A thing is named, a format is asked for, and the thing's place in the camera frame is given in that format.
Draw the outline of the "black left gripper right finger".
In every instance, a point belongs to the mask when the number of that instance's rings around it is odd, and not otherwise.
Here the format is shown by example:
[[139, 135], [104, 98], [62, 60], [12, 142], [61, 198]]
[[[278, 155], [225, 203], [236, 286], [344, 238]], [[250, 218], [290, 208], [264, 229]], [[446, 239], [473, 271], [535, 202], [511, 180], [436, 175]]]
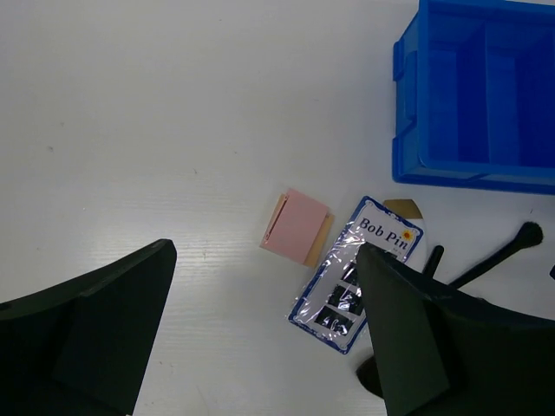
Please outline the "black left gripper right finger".
[[481, 301], [372, 244], [356, 268], [388, 414], [553, 414], [553, 321]]

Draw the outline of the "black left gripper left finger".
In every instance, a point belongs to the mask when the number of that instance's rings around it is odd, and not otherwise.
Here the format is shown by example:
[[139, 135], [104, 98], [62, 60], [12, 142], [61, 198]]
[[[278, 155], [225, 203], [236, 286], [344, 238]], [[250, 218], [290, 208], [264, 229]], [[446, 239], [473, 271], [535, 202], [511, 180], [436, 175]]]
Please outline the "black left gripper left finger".
[[157, 240], [1, 305], [3, 415], [131, 415], [177, 262]]

